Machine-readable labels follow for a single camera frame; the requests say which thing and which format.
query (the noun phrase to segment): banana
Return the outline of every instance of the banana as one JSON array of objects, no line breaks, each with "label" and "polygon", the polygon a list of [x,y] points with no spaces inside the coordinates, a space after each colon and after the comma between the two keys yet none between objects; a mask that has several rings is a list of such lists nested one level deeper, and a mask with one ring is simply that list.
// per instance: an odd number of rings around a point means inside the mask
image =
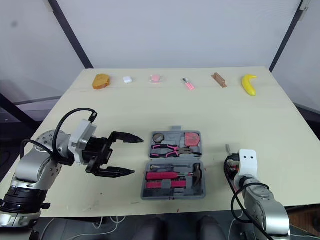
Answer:
[{"label": "banana", "polygon": [[242,86],[243,86],[244,90],[251,96],[256,95],[256,90],[251,85],[250,79],[255,79],[256,77],[257,77],[256,75],[246,74],[242,78]]}]

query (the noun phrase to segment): screwdriver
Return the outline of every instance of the screwdriver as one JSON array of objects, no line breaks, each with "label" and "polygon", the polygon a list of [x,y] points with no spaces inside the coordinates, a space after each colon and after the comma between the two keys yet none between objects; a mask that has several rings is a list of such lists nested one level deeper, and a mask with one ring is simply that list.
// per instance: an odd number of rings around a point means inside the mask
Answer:
[{"label": "screwdriver", "polygon": [[171,169],[171,168],[191,168],[190,165],[173,165],[173,164],[168,164],[168,165],[151,165],[150,169]]}]

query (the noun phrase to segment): table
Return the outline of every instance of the table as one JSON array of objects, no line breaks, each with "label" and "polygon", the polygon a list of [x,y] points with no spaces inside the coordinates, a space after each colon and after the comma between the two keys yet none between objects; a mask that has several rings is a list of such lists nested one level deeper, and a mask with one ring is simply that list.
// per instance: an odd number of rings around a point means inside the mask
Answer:
[{"label": "table", "polygon": [[[227,88],[211,78],[219,73]],[[111,76],[110,86],[94,90],[96,74]],[[149,83],[160,74],[161,84]],[[245,74],[253,79],[256,96],[241,86]],[[133,83],[125,84],[123,77]],[[188,78],[195,86],[189,91],[182,83]],[[194,69],[85,69],[37,130],[55,129],[59,120],[75,108],[98,112],[95,135],[108,137],[112,131],[128,132],[144,143],[112,145],[109,166],[136,172],[120,178],[96,177],[85,166],[64,166],[45,202],[51,208],[42,217],[102,217],[230,210],[232,191],[224,176],[225,144],[231,150],[254,149],[259,180],[270,186],[275,199],[284,206],[318,204],[320,201],[320,142],[265,67],[226,67]],[[62,127],[71,134],[89,113],[72,115]],[[206,197],[198,200],[141,200],[141,187],[152,131],[182,126],[198,130],[202,136]],[[0,185],[6,194],[16,168],[13,165]]]}]

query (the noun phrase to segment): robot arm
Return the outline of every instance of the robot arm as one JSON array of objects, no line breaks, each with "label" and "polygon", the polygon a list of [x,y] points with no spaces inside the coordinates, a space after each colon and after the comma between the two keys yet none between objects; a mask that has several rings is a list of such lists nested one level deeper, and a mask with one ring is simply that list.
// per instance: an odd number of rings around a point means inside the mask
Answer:
[{"label": "robot arm", "polygon": [[289,240],[290,222],[286,209],[275,200],[268,186],[258,181],[256,152],[241,149],[239,154],[232,154],[225,161],[224,171],[234,193],[243,189],[245,214],[254,224],[256,238]]},{"label": "robot arm", "polygon": [[143,140],[125,132],[113,132],[109,138],[94,137],[97,126],[92,122],[82,120],[72,135],[59,131],[58,128],[58,154],[54,153],[53,148],[56,130],[47,131],[36,139],[47,150],[35,145],[25,156],[21,153],[11,187],[4,199],[0,200],[0,227],[32,228],[41,215],[41,209],[50,207],[50,203],[44,201],[63,165],[71,166],[74,162],[86,165],[87,173],[106,178],[118,178],[135,172],[120,167],[100,167],[108,163],[113,151],[111,145],[116,140],[125,143],[143,143]]}]

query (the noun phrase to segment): white backdrop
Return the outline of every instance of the white backdrop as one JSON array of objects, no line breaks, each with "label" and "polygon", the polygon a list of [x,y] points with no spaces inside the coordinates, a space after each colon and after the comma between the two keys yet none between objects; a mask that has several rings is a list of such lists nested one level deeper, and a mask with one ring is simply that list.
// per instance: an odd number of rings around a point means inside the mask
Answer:
[{"label": "white backdrop", "polygon": [[0,0],[0,91],[12,102],[61,96],[84,69],[42,0]]},{"label": "white backdrop", "polygon": [[95,68],[269,67],[300,0],[58,0]]},{"label": "white backdrop", "polygon": [[320,113],[319,13],[320,1],[312,0],[272,73],[293,102]]}]

